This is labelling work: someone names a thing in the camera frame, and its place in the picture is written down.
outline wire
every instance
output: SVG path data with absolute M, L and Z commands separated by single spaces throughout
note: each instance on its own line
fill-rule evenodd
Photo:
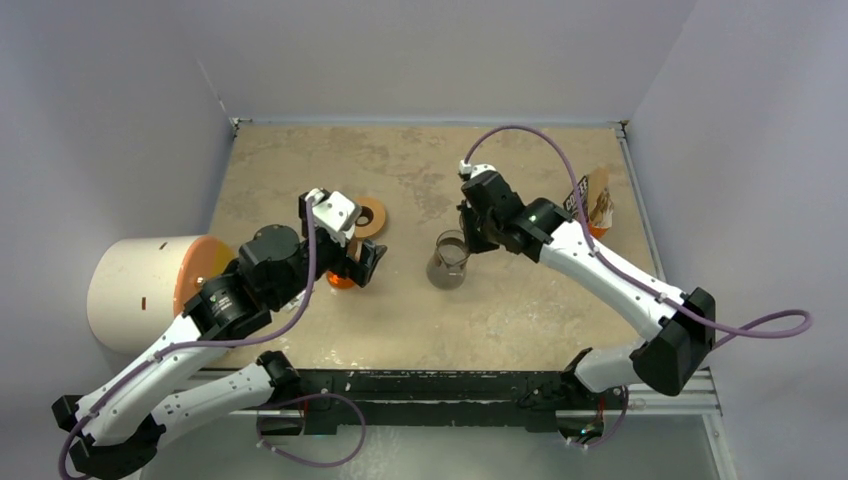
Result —
M 597 414 L 598 420 L 604 419 L 604 410 L 606 410 L 606 406 L 607 406 L 606 399 L 602 396 L 600 398 L 600 400 L 598 400 L 598 414 Z
M 309 257 L 308 257 L 308 268 L 307 268 L 307 278 L 306 278 L 306 290 L 303 294 L 303 300 L 301 301 L 300 307 L 297 309 L 297 312 L 292 316 L 292 318 L 283 325 L 282 328 L 277 330 L 276 332 L 270 333 L 263 337 L 257 337 L 252 339 L 245 340 L 226 340 L 226 341 L 215 341 L 215 340 L 205 340 L 205 341 L 197 341 L 197 342 L 181 342 L 169 345 L 162 350 L 155 352 L 152 357 L 154 360 L 144 360 L 139 363 L 135 368 L 127 372 L 126 375 L 118 379 L 111 388 L 106 390 L 103 395 L 91 406 L 88 414 L 83 417 L 81 420 L 77 422 L 76 425 L 71 429 L 68 433 L 68 437 L 65 439 L 64 444 L 62 445 L 62 451 L 59 455 L 59 476 L 62 480 L 88 480 L 91 478 L 90 475 L 84 475 L 81 477 L 74 477 L 68 472 L 68 467 L 66 465 L 66 459 L 68 456 L 68 452 L 71 449 L 71 444 L 74 441 L 74 437 L 85 428 L 86 425 L 93 419 L 99 415 L 100 409 L 103 408 L 104 405 L 117 394 L 124 386 L 126 386 L 129 382 L 131 382 L 138 374 L 147 369 L 147 367 L 153 365 L 154 363 L 158 363 L 162 361 L 165 355 L 168 355 L 171 352 L 176 350 L 182 350 L 185 348 L 192 347 L 223 347 L 223 348 L 231 348 L 231 347 L 244 347 L 248 345 L 256 345 L 259 343 L 265 343 L 269 340 L 273 340 L 289 330 L 291 330 L 297 322 L 300 321 L 300 318 L 303 316 L 304 312 L 306 312 L 306 307 L 309 305 L 309 301 L 312 298 L 312 289 L 315 286 L 315 273 L 317 270 L 317 245 L 315 238 L 315 218 L 312 214 L 312 200 L 307 199 L 306 201 L 306 225 L 307 225 L 307 244 L 309 248 Z
M 609 431 L 607 431 L 603 436 L 601 436 L 601 438 L 599 438 L 595 442 L 584 444 L 587 448 L 596 448 L 608 442 L 609 439 L 612 438 L 613 435 L 615 435 L 615 432 L 617 432 L 618 429 L 621 428 L 621 424 L 624 423 L 624 416 L 627 415 L 627 407 L 630 404 L 630 389 L 627 388 L 627 385 L 622 385 L 619 388 L 621 388 L 621 392 L 623 395 L 621 400 L 621 413 L 618 415 L 618 418 L 615 419 L 615 422 L 612 424 L 612 427 L 610 427 Z
M 277 403 L 277 404 L 273 404 L 273 405 L 263 405 L 261 408 L 262 409 L 283 408 L 283 407 L 287 407 L 289 405 L 299 404 L 301 402 L 308 402 L 309 400 L 316 400 L 316 399 L 320 399 L 320 398 L 334 398 L 336 400 L 340 400 L 340 401 L 348 404 L 350 406 L 350 408 L 353 409 L 353 412 L 356 413 L 356 416 L 359 417 L 359 425 L 362 427 L 362 429 L 361 429 L 362 433 L 359 435 L 359 442 L 356 444 L 356 447 L 353 449 L 352 452 L 350 452 L 350 454 L 348 454 L 346 457 L 342 458 L 341 460 L 336 460 L 335 462 L 324 463 L 324 462 L 316 462 L 314 460 L 307 460 L 305 458 L 298 457 L 297 455 L 286 452 L 284 450 L 280 450 L 279 448 L 271 445 L 271 443 L 269 443 L 268 440 L 266 440 L 265 437 L 262 436 L 262 428 L 260 427 L 259 422 L 263 418 L 268 418 L 268 417 L 262 417 L 262 416 L 259 416 L 256 419 L 256 435 L 259 437 L 259 443 L 256 446 L 257 447 L 264 447 L 267 450 L 269 450 L 273 453 L 276 453 L 277 455 L 280 455 L 281 457 L 288 458 L 289 460 L 300 463 L 301 465 L 306 465 L 307 467 L 333 468 L 333 467 L 338 467 L 340 465 L 344 465 L 345 463 L 353 460 L 353 458 L 356 457 L 359 454 L 359 451 L 362 450 L 362 446 L 365 444 L 365 434 L 366 434 L 367 427 L 365 426 L 365 415 L 362 414 L 362 410 L 360 410 L 359 407 L 357 407 L 356 404 L 353 403 L 353 401 L 350 400 L 349 398 L 343 397 L 341 395 L 337 395 L 335 393 L 313 393 L 311 395 L 304 395 L 303 397 L 298 397 L 298 398 L 295 398 L 293 400 L 287 400 L 287 401 L 282 402 L 282 403 Z
M 589 222 L 586 219 L 587 217 L 586 217 L 586 211 L 583 207 L 583 199 L 580 197 L 580 189 L 577 188 L 577 176 L 574 175 L 574 169 L 571 167 L 571 162 L 568 161 L 568 158 L 565 156 L 565 153 L 562 151 L 562 149 L 559 147 L 559 145 L 557 145 L 557 143 L 551 137 L 546 135 L 544 132 L 542 132 L 539 129 L 536 129 L 536 128 L 533 128 L 533 127 L 527 127 L 527 126 L 524 126 L 524 125 L 503 125 L 503 126 L 494 128 L 494 129 L 486 132 L 482 137 L 480 137 L 474 143 L 474 145 L 471 146 L 471 148 L 468 150 L 468 153 L 465 155 L 465 162 L 466 163 L 471 162 L 471 156 L 477 150 L 477 147 L 479 147 L 480 144 L 483 143 L 483 141 L 485 141 L 487 138 L 489 138 L 492 135 L 494 135 L 494 134 L 496 134 L 500 131 L 503 131 L 503 130 L 523 130 L 525 132 L 532 133 L 532 134 L 540 137 L 542 140 L 547 142 L 548 145 L 553 147 L 553 149 L 556 151 L 557 155 L 559 155 L 559 158 L 562 160 L 562 163 L 565 164 L 566 170 L 568 170 L 568 177 L 571 180 L 572 187 L 574 188 L 574 197 L 575 197 L 574 199 L 576 200 L 575 203 L 577 204 L 577 216 L 578 216 L 578 219 L 579 219 L 580 227 L 583 229 L 583 238 L 586 239 L 586 244 L 589 246 L 589 249 L 594 253 L 595 257 L 605 267 L 607 267 L 610 271 L 612 271 L 613 273 L 615 273 L 616 275 L 618 275 L 622 279 L 626 280 L 628 283 L 635 286 L 636 288 L 639 288 L 639 289 L 651 294 L 657 301 L 662 302 L 662 303 L 674 308 L 678 312 L 686 315 L 687 317 L 689 317 L 692 320 L 700 323 L 701 325 L 705 325 L 707 327 L 714 328 L 714 329 L 719 330 L 721 332 L 730 334 L 730 335 L 725 336 L 724 338 L 722 338 L 718 342 L 716 342 L 715 346 L 713 347 L 713 350 L 715 350 L 718 347 L 725 345 L 727 342 L 729 342 L 730 340 L 734 339 L 737 336 L 739 336 L 739 337 L 749 337 L 749 338 L 773 338 L 773 339 L 788 338 L 788 337 L 794 337 L 796 335 L 800 335 L 800 334 L 806 332 L 807 330 L 809 330 L 809 328 L 812 326 L 812 324 L 813 324 L 812 314 L 810 312 L 808 312 L 807 310 L 801 310 L 801 309 L 781 310 L 779 312 L 771 313 L 771 314 L 765 315 L 763 317 L 760 317 L 756 320 L 753 320 L 753 321 L 743 325 L 740 328 L 731 327 L 731 326 L 728 326 L 728 325 L 722 325 L 722 324 L 716 323 L 716 322 L 714 322 L 710 319 L 704 318 L 701 315 L 698 315 L 697 313 L 693 312 L 689 308 L 686 308 L 683 305 L 674 301 L 673 299 L 668 298 L 662 292 L 652 288 L 651 286 L 649 286 L 647 284 L 642 283 L 638 279 L 628 275 L 626 272 L 623 272 L 621 269 L 619 269 L 618 267 L 613 265 L 612 262 L 607 260 L 607 258 L 604 257 L 603 253 L 601 253 L 600 249 L 598 249 L 595 246 L 594 237 L 592 237 L 592 234 L 589 232 Z M 793 327 L 793 328 L 789 328 L 789 329 L 786 329 L 786 330 L 776 330 L 776 331 L 766 331 L 766 332 L 753 331 L 752 330 L 754 327 L 756 327 L 758 325 L 762 325 L 766 322 L 770 322 L 770 321 L 776 320 L 778 318 L 785 318 L 785 317 L 791 317 L 791 316 L 800 316 L 800 317 L 803 318 L 803 321 L 798 326 Z

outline black label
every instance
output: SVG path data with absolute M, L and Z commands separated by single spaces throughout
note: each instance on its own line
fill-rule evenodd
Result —
M 583 211 L 589 212 L 589 177 L 584 175 L 583 178 L 577 182 L 577 190 L 580 192 L 580 199 L 583 200 Z M 569 213 L 572 217 L 577 217 L 577 201 L 574 199 L 574 192 L 568 195 L 565 198 L 565 201 L 562 202 L 563 208 L 565 211 Z

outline black metal frame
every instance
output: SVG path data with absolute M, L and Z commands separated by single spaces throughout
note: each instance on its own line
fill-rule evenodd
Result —
M 601 398 L 606 408 L 619 409 L 620 395 L 571 390 L 564 371 L 458 371 L 458 370 L 337 370 L 298 369 L 302 395 L 335 393 L 354 401 L 368 425 L 523 427 L 528 432 L 560 432 L 580 436 L 573 418 L 558 419 L 557 412 L 596 412 Z M 300 407 L 302 433 L 332 435 L 339 425 L 359 425 L 359 418 L 343 402 L 311 400 Z M 578 425 L 595 418 L 588 415 Z M 269 423 L 269 435 L 301 433 L 301 428 Z

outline tabletop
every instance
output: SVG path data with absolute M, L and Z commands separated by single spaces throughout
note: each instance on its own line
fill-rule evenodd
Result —
M 301 368 L 559 370 L 586 347 L 634 340 L 627 322 L 576 282 L 503 249 L 473 255 L 456 290 L 429 283 L 425 267 L 436 238 L 458 228 L 457 163 L 487 130 L 243 124 L 210 234 L 237 248 L 268 224 L 299 231 L 297 198 L 320 187 L 382 201 L 388 222 L 375 241 L 389 250 L 367 287 L 337 290 L 318 279 L 294 329 L 234 349 L 210 367 L 237 369 L 266 350 L 281 350 Z M 615 212 L 602 242 L 654 273 L 615 130 L 544 131 L 578 176 L 599 166 L 609 170 Z M 526 132 L 491 137 L 473 161 L 497 167 L 525 203 L 536 197 L 561 203 L 572 190 L 555 152 Z M 290 315 L 274 314 L 256 335 Z

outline white cylinder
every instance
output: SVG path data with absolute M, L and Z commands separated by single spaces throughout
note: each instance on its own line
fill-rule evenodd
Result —
M 112 350 L 138 355 L 197 291 L 234 257 L 215 237 L 121 240 L 106 251 L 88 287 L 91 331 Z

